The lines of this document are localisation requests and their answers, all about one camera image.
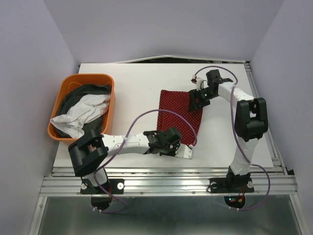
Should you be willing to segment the white skirt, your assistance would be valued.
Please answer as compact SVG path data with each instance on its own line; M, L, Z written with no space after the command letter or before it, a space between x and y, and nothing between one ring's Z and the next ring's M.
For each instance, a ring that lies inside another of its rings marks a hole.
M109 109L110 99L110 94L84 95L66 114L52 118L50 123L71 138L78 139L85 133L85 124L101 117Z

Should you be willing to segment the orange plastic bin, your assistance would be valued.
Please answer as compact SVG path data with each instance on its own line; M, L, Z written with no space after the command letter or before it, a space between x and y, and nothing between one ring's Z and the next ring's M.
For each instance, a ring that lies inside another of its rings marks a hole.
M48 134L66 144L71 144L89 130L109 134L114 106L114 80L111 76L102 73L73 74L61 84Z

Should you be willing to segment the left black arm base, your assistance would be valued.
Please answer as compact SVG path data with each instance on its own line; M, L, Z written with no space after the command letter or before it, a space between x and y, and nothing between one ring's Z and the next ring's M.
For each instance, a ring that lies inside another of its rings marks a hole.
M101 186L111 194L123 194L125 181L124 179L108 179L108 181ZM92 195L103 194L104 192L99 186L94 186L90 180L83 178L80 193L82 195Z

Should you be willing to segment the dark grey dotted skirt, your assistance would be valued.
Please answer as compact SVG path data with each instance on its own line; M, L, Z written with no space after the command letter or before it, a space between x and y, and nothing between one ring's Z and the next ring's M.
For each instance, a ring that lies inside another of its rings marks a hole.
M110 94L111 95L111 90L112 90L111 85L99 85L99 86L94 85L94 84L82 85L74 89L73 91L69 92L67 95L65 95L65 97L61 100L59 107L57 108L55 117L58 115L66 114L67 111L72 106L74 106L84 95L87 95L87 94ZM102 129L102 122L104 119L104 114L100 118L97 118L96 120L92 121L91 123L85 124L83 127L84 132L86 133L90 130L100 131ZM55 127L53 128L59 137L71 138L64 132L56 129Z

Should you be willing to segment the red polka dot skirt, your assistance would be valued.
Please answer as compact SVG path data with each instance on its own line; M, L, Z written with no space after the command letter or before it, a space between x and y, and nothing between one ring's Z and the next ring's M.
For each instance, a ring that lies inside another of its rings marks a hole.
M157 130L165 131L176 127L181 134L180 142L192 145L201 125L202 109L188 111L188 92L161 90L159 108L162 111L157 116Z

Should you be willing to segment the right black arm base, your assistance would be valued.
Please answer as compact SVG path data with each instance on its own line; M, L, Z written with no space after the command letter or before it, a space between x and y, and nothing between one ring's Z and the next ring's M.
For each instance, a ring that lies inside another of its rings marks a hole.
M225 178L210 178L207 191L211 193L253 193L254 186L250 174L233 175L228 173Z

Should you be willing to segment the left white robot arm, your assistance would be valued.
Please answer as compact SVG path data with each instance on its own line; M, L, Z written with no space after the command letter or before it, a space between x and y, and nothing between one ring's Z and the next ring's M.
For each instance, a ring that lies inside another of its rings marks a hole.
M136 135L113 136L97 130L85 133L68 147L76 177L86 177L98 193L109 187L105 170L97 171L106 157L121 154L159 154L190 158L192 151L180 142L181 134L175 127L165 131L145 131Z

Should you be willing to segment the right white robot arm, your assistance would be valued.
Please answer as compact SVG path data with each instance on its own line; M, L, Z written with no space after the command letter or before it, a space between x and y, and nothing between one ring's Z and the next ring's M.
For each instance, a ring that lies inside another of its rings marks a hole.
M253 192L250 167L255 147L268 131L267 104L264 98L255 98L237 88L237 77L222 78L221 67L208 66L206 79L194 74L191 81L196 85L189 91L189 111L210 105L216 97L230 104L231 124L236 151L224 178L211 178L211 193Z

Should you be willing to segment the aluminium mounting rail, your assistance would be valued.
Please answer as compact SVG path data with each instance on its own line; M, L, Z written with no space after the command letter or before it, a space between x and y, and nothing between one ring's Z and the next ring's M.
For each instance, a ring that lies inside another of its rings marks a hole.
M271 182L271 195L298 193L293 175L286 175L282 168L267 169L269 177L257 168L251 177L255 191L252 195L264 195ZM209 196L206 188L210 178L226 176L227 168L107 168L109 179L124 179L124 197L136 196ZM40 196L80 196L81 180L69 167L55 167L45 177Z

